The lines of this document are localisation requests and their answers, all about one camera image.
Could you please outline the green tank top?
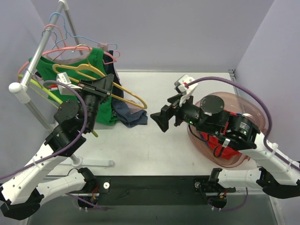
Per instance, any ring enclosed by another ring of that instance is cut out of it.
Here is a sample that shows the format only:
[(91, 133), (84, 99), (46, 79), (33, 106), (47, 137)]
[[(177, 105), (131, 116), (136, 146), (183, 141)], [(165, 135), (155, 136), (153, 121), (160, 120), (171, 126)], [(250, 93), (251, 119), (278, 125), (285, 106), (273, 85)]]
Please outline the green tank top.
[[(60, 64), (60, 65), (70, 65), (72, 67), (77, 67), (81, 64), (88, 64), (90, 63), (93, 67), (97, 68), (100, 70), (103, 74), (107, 74), (104, 69), (103, 65), (103, 57), (105, 56), (104, 51), (93, 48), (91, 52), (87, 51), (87, 56), (81, 56), (78, 58), (73, 59), (73, 63), (71, 62), (63, 62), (61, 60), (52, 60), (49, 58), (47, 55), (41, 56), (40, 60), (37, 64), (36, 70), (37, 72), (41, 75), (42, 79), (44, 81), (47, 80), (56, 80), (57, 74), (53, 70), (53, 65), (54, 64)], [(78, 81), (80, 80), (89, 80), (91, 77), (92, 78), (100, 78), (101, 76), (89, 71), (89, 70), (82, 70), (81, 72), (86, 74), (88, 77), (82, 76), (78, 74), (74, 70), (66, 69), (66, 68), (57, 68), (57, 71), (61, 72), (66, 72), (67, 75), (70, 77), (70, 81), (72, 84), (77, 85)], [(108, 126), (112, 126), (117, 122), (117, 117), (114, 116), (113, 110), (112, 110), (112, 99), (109, 98), (108, 101), (105, 103), (102, 103), (99, 108), (98, 108), (98, 113), (96, 116), (96, 122)]]

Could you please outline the yellow plastic hanger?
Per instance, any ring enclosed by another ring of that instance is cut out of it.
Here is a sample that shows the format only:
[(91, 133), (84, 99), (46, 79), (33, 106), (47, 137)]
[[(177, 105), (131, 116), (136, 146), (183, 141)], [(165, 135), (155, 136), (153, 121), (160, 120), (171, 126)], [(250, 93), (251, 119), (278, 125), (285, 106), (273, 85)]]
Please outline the yellow plastic hanger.
[[(89, 51), (91, 52), (91, 48), (90, 48), (89, 46), (87, 46), (87, 45), (84, 45), (84, 44), (79, 44), (79, 45), (77, 45), (77, 46), (72, 46), (72, 47), (64, 47), (64, 50), (73, 49), (73, 52), (74, 52), (74, 51), (77, 50), (79, 47), (83, 47), (82, 51), (89, 50)], [(89, 61), (88, 57), (87, 57), (87, 61), (88, 61), (87, 64), (80, 64), (80, 65), (77, 66), (77, 67), (73, 67), (73, 66), (70, 66), (70, 65), (53, 64), (52, 69), (53, 69), (57, 74), (59, 73), (58, 70), (57, 70), (57, 68), (65, 68), (65, 69), (74, 70), (77, 74), (82, 75), (82, 76), (84, 76), (84, 77), (86, 77), (86, 78), (89, 78), (89, 79), (92, 79), (92, 80), (95, 80), (95, 78), (93, 78), (93, 77), (91, 77), (91, 76), (89, 76), (89, 75), (86, 75), (86, 74), (82, 73), (81, 71), (82, 71), (82, 70), (88, 70), (88, 71), (91, 71), (91, 72), (97, 74), (97, 75), (100, 76), (100, 77), (105, 77), (105, 74), (104, 74), (103, 72), (101, 72), (99, 69), (97, 69), (96, 67), (94, 67), (94, 66), (92, 66), (92, 65), (90, 64), (90, 61)], [(127, 94), (129, 94), (129, 95), (135, 97), (137, 100), (139, 100), (139, 101), (142, 103), (142, 105), (139, 105), (139, 104), (134, 103), (134, 102), (132, 102), (132, 101), (129, 101), (129, 100), (127, 100), (127, 99), (121, 98), (121, 97), (116, 96), (116, 95), (114, 95), (114, 94), (111, 94), (111, 97), (113, 97), (113, 98), (115, 98), (115, 99), (118, 99), (118, 100), (120, 100), (120, 101), (129, 103), (129, 104), (131, 104), (131, 105), (134, 105), (134, 106), (136, 106), (136, 107), (139, 107), (139, 108), (141, 108), (141, 109), (143, 109), (143, 110), (146, 110), (146, 109), (148, 108), (146, 102), (145, 102), (142, 98), (140, 98), (138, 95), (132, 93), (131, 91), (125, 89), (124, 87), (118, 85), (118, 84), (115, 83), (115, 82), (113, 82), (112, 84), (113, 84), (113, 86), (119, 88), (120, 90), (126, 92)]]

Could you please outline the red tank top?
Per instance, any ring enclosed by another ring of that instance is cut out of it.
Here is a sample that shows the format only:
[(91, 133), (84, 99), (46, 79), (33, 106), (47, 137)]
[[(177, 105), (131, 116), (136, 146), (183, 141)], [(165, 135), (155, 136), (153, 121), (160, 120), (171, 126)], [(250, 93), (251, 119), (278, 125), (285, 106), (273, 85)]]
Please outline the red tank top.
[(229, 160), (233, 157), (240, 157), (242, 155), (230, 147), (222, 148), (218, 139), (207, 133), (200, 132), (200, 137), (205, 140), (206, 145), (212, 150), (214, 157), (219, 156), (220, 158)]

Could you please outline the pink plastic hanger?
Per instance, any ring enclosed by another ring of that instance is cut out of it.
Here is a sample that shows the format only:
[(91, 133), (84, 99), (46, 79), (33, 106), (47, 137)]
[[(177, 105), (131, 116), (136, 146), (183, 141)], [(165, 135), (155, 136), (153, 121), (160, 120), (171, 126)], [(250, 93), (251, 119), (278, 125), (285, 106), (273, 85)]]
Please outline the pink plastic hanger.
[[(49, 51), (45, 51), (42, 53), (42, 56), (44, 55), (48, 55), (50, 53), (54, 53), (54, 52), (61, 52), (61, 54), (63, 54), (66, 50), (75, 50), (76, 46), (67, 46), (67, 47), (63, 47), (63, 48), (57, 48), (57, 49), (52, 49)], [(81, 51), (88, 51), (89, 48), (85, 45), (79, 45), (77, 46), (77, 50), (81, 50)], [(117, 62), (118, 58), (120, 57), (120, 52), (118, 50), (113, 50), (113, 52), (117, 52), (119, 55), (118, 57), (114, 57), (112, 54), (110, 54), (109, 52), (104, 51), (105, 55), (108, 55), (110, 58), (112, 58), (113, 62)], [(26, 63), (24, 63), (20, 69), (17, 72), (17, 75), (19, 75), (28, 65), (29, 65), (30, 61), (27, 61)]]

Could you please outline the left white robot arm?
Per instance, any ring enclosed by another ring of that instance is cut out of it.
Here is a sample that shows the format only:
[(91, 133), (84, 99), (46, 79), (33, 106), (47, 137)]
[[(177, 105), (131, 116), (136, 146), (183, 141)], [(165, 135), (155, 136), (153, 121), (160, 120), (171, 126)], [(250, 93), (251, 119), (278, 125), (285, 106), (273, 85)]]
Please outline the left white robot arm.
[(58, 125), (46, 137), (47, 149), (39, 150), (22, 169), (10, 175), (10, 180), (0, 187), (0, 210), (3, 216), (24, 220), (46, 202), (74, 191), (91, 193), (99, 187), (88, 168), (80, 168), (60, 179), (43, 182), (57, 165), (71, 157), (86, 141), (83, 136), (94, 130), (99, 106), (110, 98), (114, 75), (96, 80), (81, 80), (78, 90), (56, 82), (69, 89), (76, 99), (63, 101), (54, 115)]

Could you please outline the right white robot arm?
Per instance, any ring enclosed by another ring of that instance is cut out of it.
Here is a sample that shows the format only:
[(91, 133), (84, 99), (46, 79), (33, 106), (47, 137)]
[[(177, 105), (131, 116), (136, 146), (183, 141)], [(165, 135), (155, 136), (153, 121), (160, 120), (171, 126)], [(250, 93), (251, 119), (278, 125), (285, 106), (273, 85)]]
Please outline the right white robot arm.
[(176, 95), (168, 102), (170, 105), (164, 105), (160, 112), (150, 116), (163, 132), (168, 130), (169, 120), (175, 117), (176, 127), (185, 122), (197, 131), (217, 138), (222, 149), (230, 147), (259, 165), (251, 170), (213, 169), (208, 179), (211, 190), (257, 188), (278, 199), (300, 195), (299, 162), (282, 153), (276, 143), (269, 142), (251, 120), (226, 111), (222, 98), (208, 95), (196, 106), (192, 97), (180, 104), (180, 95)]

